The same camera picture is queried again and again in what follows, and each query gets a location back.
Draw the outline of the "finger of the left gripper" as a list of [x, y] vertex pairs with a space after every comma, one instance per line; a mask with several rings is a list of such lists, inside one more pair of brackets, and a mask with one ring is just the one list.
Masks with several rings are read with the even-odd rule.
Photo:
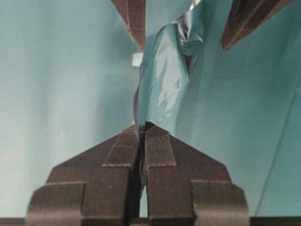
[[137, 44], [144, 50], [145, 48], [145, 0], [111, 0], [123, 20], [126, 28]]
[[221, 39], [223, 49], [231, 49], [292, 2], [293, 0], [233, 0]]

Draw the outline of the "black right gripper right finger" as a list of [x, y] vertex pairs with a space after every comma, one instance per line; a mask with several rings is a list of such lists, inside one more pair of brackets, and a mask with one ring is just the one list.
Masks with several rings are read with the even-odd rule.
[[148, 122], [148, 218], [153, 226], [247, 226], [244, 191], [217, 160]]

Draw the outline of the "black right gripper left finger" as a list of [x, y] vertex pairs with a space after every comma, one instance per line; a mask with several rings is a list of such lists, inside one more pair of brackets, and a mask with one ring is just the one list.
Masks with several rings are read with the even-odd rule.
[[131, 126], [55, 166], [30, 201], [28, 226], [125, 226], [139, 216], [139, 140]]

